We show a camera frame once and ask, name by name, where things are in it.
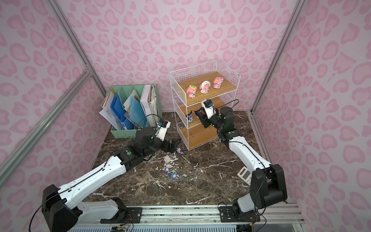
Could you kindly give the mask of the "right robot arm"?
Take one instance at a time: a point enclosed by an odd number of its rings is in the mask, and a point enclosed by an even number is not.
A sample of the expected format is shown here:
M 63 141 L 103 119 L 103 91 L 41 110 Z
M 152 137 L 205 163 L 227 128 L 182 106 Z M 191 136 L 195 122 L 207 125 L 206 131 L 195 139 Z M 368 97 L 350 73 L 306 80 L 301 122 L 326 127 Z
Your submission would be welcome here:
M 214 110 L 202 107 L 195 112 L 202 125 L 216 128 L 218 138 L 243 162 L 251 175 L 250 191 L 234 200 L 233 216 L 242 221 L 249 214 L 259 215 L 259 209 L 283 202 L 288 198 L 284 170 L 261 157 L 234 126 L 234 112 L 230 107 Z

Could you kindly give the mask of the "white hood My Melody figurine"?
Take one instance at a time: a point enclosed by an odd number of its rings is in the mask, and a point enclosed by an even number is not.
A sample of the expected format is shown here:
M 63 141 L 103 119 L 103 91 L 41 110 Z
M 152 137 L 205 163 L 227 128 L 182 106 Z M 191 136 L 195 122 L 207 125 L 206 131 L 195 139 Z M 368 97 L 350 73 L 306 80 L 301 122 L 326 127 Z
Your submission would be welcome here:
M 200 85 L 200 91 L 202 94 L 207 94 L 211 83 L 209 81 L 203 81 Z

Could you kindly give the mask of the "blue Doraemon figurine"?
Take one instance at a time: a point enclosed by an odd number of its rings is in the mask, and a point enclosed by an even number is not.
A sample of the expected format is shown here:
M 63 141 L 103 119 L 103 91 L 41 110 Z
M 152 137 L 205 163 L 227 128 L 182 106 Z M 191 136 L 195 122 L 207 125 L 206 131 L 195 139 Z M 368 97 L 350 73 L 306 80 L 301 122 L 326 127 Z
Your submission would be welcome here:
M 180 175 L 178 173 L 172 173 L 171 174 L 172 179 L 178 179 L 179 177 L 180 177 Z

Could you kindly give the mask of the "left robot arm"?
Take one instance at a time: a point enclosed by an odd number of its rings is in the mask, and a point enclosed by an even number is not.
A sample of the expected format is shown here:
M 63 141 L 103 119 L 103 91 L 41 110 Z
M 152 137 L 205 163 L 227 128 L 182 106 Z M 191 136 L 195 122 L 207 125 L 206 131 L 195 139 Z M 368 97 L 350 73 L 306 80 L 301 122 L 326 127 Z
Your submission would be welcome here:
M 95 169 L 60 187 L 52 184 L 45 188 L 39 210 L 49 230 L 67 232 L 78 223 L 96 220 L 119 226 L 132 223 L 133 214 L 120 198 L 95 203 L 86 203 L 84 199 L 112 179 L 148 161 L 157 151 L 174 153 L 181 139 L 166 140 L 166 133 L 163 127 L 143 128 L 136 132 L 131 143 L 114 151 Z

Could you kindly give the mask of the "pink bow My Melody figurine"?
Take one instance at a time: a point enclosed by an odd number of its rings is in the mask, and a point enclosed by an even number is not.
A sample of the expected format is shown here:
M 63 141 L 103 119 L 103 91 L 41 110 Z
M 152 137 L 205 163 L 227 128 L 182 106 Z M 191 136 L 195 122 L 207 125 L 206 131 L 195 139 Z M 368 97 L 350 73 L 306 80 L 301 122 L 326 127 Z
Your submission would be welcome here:
M 221 85 L 222 85 L 223 81 L 224 81 L 224 77 L 222 77 L 222 76 L 218 76 L 218 77 L 216 77 L 216 78 L 214 79 L 214 82 L 213 82 L 213 88 L 214 88 L 214 89 L 219 89 L 219 88 L 221 88 Z

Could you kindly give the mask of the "small black Kuromi figurine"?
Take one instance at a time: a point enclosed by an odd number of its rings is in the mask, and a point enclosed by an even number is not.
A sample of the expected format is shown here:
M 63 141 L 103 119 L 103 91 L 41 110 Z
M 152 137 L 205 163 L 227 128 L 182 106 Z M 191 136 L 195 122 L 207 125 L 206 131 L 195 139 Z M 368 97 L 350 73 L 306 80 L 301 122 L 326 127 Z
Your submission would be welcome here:
M 193 112 L 192 111 L 187 115 L 187 121 L 188 121 L 188 123 L 193 122 Z

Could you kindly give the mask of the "green hat pink figurine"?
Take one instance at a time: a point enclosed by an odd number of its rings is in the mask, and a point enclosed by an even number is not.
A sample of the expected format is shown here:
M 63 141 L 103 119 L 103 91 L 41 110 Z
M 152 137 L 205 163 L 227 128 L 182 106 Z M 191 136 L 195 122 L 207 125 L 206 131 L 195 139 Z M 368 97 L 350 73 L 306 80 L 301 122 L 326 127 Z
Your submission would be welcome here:
M 197 92 L 197 87 L 195 85 L 189 85 L 186 90 L 186 94 L 189 98 L 195 98 Z

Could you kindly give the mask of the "large purple Kuromi doll figurine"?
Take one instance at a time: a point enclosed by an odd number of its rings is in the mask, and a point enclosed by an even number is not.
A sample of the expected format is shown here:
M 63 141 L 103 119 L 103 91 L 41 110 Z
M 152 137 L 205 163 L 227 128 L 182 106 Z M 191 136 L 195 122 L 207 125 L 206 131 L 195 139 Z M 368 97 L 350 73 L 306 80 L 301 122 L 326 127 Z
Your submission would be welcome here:
M 185 154 L 185 151 L 182 148 L 178 148 L 177 153 L 183 155 L 183 154 Z

